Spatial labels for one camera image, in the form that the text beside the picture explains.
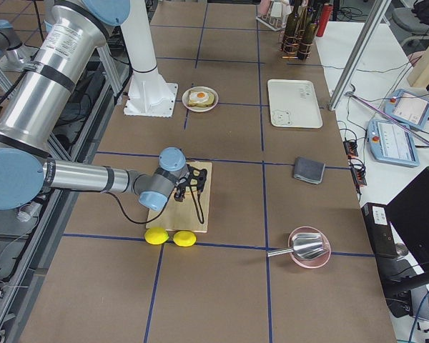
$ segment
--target metal scoop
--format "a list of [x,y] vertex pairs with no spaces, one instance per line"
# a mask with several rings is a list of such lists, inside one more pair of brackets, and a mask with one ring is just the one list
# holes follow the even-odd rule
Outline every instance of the metal scoop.
[[310,261],[326,254],[321,234],[317,232],[298,233],[292,238],[289,248],[277,249],[267,252],[267,256],[275,256],[292,252],[298,259]]

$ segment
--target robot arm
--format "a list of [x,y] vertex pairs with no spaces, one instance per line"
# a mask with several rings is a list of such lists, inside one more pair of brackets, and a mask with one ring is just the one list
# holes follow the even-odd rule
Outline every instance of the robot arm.
[[135,170],[92,166],[49,159],[43,166],[44,183],[49,187],[98,192],[133,193],[139,203],[154,211],[164,208],[173,189],[189,169],[186,158],[177,148],[166,148],[159,155],[159,168],[152,176]]
[[[105,17],[93,11],[95,16],[88,10],[93,4],[109,4],[111,13],[103,11],[108,13]],[[0,209],[31,201],[46,185],[131,192],[139,195],[141,204],[159,211],[180,179],[188,175],[184,154],[176,148],[162,151],[160,167],[152,176],[48,159],[47,140],[75,84],[93,50],[104,46],[113,26],[129,16],[129,5],[128,0],[56,1],[52,9],[56,23],[0,120]]]

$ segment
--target yellow lemon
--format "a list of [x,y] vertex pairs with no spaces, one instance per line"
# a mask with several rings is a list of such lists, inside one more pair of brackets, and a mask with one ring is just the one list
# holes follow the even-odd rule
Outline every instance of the yellow lemon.
[[180,247],[190,247],[194,245],[197,238],[194,232],[191,231],[178,231],[173,236],[173,242]]
[[163,227],[151,227],[144,233],[144,239],[150,244],[162,244],[169,239]]

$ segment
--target chair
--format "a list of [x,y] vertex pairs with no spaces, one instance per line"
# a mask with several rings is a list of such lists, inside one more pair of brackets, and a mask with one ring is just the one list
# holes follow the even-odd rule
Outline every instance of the chair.
[[429,39],[429,25],[421,24],[420,20],[412,13],[412,9],[400,7],[393,9],[393,21],[401,28],[411,33],[404,39],[401,46],[409,42],[421,39]]

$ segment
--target metal frame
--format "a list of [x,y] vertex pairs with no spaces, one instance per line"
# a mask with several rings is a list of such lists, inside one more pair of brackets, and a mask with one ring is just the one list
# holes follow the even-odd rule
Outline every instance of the metal frame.
[[348,58],[345,68],[343,69],[343,73],[338,80],[332,97],[330,98],[330,111],[334,111],[340,103],[340,100],[344,95],[346,88],[350,84],[356,68],[358,67],[360,58],[362,57],[369,41],[372,39],[372,36],[375,33],[375,30],[378,24],[381,22],[381,19],[383,18],[390,3],[391,0],[375,0],[369,17],[364,24],[363,30],[359,34],[359,38],[357,39],[356,44],[351,51],[351,55]]

